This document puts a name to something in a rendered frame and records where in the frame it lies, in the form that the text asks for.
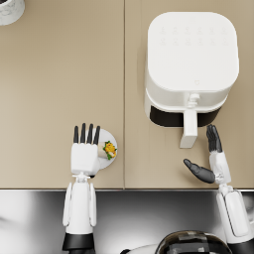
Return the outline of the chicken roll with vegetables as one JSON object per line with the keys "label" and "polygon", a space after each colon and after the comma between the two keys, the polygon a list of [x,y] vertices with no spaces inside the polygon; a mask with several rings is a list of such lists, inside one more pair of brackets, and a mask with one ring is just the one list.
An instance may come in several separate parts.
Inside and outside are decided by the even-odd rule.
{"label": "chicken roll with vegetables", "polygon": [[117,148],[110,142],[100,142],[98,144],[98,156],[107,160],[116,157]]}

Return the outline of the white air fryer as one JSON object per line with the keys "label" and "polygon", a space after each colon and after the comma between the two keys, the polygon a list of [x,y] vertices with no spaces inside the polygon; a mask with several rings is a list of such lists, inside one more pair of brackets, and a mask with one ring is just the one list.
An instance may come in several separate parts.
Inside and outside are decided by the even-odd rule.
{"label": "white air fryer", "polygon": [[145,105],[167,112],[219,108],[239,73],[236,31],[212,12],[168,12],[148,29]]}

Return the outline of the white round plate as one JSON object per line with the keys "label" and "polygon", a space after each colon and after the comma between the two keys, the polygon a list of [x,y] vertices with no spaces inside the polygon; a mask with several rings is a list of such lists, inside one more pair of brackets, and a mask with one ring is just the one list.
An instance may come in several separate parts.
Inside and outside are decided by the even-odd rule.
{"label": "white round plate", "polygon": [[101,129],[99,132],[97,147],[100,169],[104,169],[108,167],[117,156],[117,142],[111,133]]}

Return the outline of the robot body dark round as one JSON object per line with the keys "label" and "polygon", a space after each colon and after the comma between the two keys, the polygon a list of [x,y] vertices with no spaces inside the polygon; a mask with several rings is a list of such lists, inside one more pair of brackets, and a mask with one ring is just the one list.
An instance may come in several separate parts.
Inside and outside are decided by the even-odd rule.
{"label": "robot body dark round", "polygon": [[217,236],[196,230],[184,230],[165,236],[159,244],[125,249],[120,254],[232,254]]}

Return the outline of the white marbled round pot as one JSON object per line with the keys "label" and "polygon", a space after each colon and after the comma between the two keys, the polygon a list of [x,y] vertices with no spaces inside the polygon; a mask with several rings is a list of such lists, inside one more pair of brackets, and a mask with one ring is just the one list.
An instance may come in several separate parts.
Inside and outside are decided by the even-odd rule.
{"label": "white marbled round pot", "polygon": [[24,0],[0,0],[0,26],[13,24],[25,11]]}

